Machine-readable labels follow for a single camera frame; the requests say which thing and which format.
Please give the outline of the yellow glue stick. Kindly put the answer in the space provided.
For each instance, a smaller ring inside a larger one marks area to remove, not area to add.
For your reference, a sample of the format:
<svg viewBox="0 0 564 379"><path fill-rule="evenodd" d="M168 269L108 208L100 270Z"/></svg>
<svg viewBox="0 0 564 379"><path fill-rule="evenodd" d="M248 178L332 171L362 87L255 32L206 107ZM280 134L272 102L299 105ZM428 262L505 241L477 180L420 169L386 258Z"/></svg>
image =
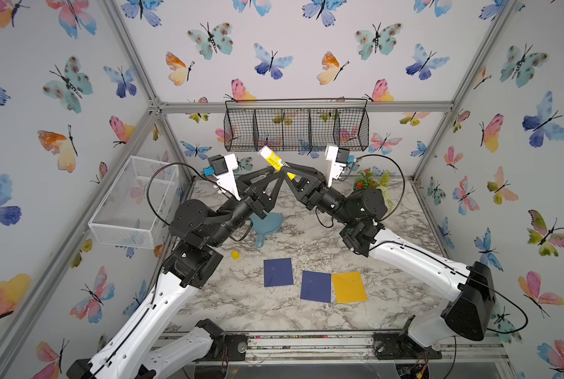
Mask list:
<svg viewBox="0 0 564 379"><path fill-rule="evenodd" d="M282 172L284 167L289 167L289 165L267 145L263 146L258 153L259 156L265 159L265 161L278 172Z"/></svg>

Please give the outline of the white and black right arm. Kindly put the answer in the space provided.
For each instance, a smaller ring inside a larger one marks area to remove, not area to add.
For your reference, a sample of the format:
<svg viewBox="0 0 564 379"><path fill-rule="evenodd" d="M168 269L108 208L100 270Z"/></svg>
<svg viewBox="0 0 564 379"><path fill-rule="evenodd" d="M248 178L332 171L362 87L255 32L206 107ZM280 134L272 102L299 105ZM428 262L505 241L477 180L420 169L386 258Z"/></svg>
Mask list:
<svg viewBox="0 0 564 379"><path fill-rule="evenodd" d="M403 329L407 344L424 349L453 336L484 339L496 302L488 268L438 256L384 226L387 207L380 189L358 189L344 196L321 172L299 165L282 167L281 175L305 207L343 224L340 235L350 251L399 268L446 299L443 306L409 318Z"/></svg>

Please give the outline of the yellow envelope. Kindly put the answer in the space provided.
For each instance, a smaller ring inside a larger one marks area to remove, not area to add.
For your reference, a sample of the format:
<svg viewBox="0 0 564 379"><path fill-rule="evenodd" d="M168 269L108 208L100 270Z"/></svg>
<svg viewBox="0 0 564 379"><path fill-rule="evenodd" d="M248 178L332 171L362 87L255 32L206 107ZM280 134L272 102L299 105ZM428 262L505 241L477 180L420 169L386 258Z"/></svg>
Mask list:
<svg viewBox="0 0 564 379"><path fill-rule="evenodd" d="M367 294L360 272L332 274L337 303L365 302Z"/></svg>

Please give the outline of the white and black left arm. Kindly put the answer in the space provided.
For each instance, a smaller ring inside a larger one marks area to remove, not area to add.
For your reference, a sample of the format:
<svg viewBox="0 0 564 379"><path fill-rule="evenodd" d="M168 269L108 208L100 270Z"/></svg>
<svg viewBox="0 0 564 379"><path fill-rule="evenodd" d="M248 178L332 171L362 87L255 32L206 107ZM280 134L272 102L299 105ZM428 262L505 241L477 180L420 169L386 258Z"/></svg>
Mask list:
<svg viewBox="0 0 564 379"><path fill-rule="evenodd" d="M165 259L154 286L116 336L94 357L74 362L67 377L167 378L218 350L224 332L209 319L199 321L187 337L159 349L153 346L216 271L223 259L217 247L251 216L265 218L273 210L289 173L270 167L232 178L239 199L229 199L217 210L196 198L180 204L168 228L180 243Z"/></svg>

